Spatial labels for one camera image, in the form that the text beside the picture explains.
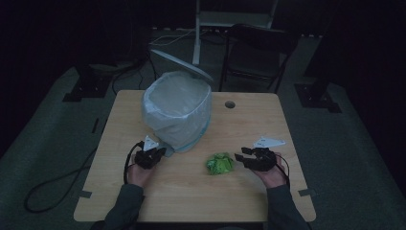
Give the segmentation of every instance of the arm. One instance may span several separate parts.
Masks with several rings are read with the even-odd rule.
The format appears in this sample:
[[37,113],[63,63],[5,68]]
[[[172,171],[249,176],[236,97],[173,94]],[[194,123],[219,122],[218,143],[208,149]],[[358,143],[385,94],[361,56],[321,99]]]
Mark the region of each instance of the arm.
[[138,165],[128,168],[128,184],[122,186],[116,204],[105,217],[105,230],[122,229],[133,224],[144,200],[144,187],[154,169],[144,170]]
[[308,230],[308,226],[296,209],[287,185],[266,190],[268,195],[268,229]]
[[[281,158],[277,156],[277,163],[284,170]],[[280,230],[308,230],[307,224],[290,194],[283,173],[278,167],[268,172],[253,171],[266,187],[268,196],[268,229]]]

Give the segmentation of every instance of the black chair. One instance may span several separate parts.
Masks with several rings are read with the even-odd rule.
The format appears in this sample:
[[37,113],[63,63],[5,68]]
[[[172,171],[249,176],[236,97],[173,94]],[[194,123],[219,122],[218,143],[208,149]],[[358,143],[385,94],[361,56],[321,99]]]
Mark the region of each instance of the black chair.
[[278,79],[278,93],[286,63],[298,45],[299,36],[284,31],[236,24],[227,32],[226,54],[218,91],[221,92],[227,75],[267,81],[271,87]]

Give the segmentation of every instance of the table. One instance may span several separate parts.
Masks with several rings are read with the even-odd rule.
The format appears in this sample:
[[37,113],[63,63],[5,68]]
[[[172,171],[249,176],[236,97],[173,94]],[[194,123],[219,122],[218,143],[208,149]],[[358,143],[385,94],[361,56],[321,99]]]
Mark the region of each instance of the table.
[[[123,184],[123,169],[130,149],[152,130],[141,117],[144,91],[122,90],[109,115],[99,148],[80,197],[74,218],[77,221],[104,219],[113,207]],[[225,102],[233,101],[234,108]],[[213,93],[211,123],[201,140],[188,152],[163,157],[149,181],[138,221],[150,222],[249,222],[266,221],[265,187],[242,164],[222,175],[209,175],[207,159],[216,152],[240,152],[251,148],[260,136],[281,139],[286,145],[279,151],[290,167],[291,193],[306,221],[316,213],[307,189],[301,165],[293,145],[279,98],[275,94]]]

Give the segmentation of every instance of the gray floor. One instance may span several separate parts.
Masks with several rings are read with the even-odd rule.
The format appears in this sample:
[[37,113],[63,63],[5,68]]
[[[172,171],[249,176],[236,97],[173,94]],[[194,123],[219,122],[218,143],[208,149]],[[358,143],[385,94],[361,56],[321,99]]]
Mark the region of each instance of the gray floor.
[[[221,41],[219,37],[208,36],[207,39]],[[334,84],[328,88],[343,113],[303,108],[299,102],[294,83],[314,81],[304,77],[304,72],[318,42],[311,37],[301,39],[288,63],[279,93],[307,185],[314,191],[312,199],[317,218],[310,224],[315,230],[406,229],[405,198],[388,173],[345,90]],[[153,48],[192,62],[192,39]],[[214,77],[213,91],[217,91],[219,83],[223,49],[206,40],[202,43],[199,68]],[[151,58],[160,74],[182,69],[156,55]],[[153,82],[152,73],[150,64],[145,65],[141,70],[140,89],[146,89]],[[139,89],[141,75],[128,72],[117,81],[116,89]],[[73,219],[87,172],[80,175],[74,189],[52,211],[30,214],[23,207],[23,199],[31,187],[77,169],[101,138],[103,123],[115,96],[109,89],[102,99],[63,103],[65,93],[72,90],[77,79],[74,69],[60,77],[0,160],[0,229],[90,228],[92,223]],[[266,92],[266,89],[261,83],[230,79],[223,91]],[[93,132],[96,119],[100,122]],[[33,196],[31,206],[43,208],[52,204],[63,195],[72,179],[73,176],[43,188]]]

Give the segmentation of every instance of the plastic bag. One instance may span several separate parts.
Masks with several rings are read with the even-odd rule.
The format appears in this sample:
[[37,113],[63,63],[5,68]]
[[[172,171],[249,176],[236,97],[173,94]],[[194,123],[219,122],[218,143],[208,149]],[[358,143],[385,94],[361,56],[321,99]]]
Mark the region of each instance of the plastic bag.
[[206,131],[212,113],[212,89],[182,71],[165,73],[145,92],[143,120],[174,151],[190,150]]

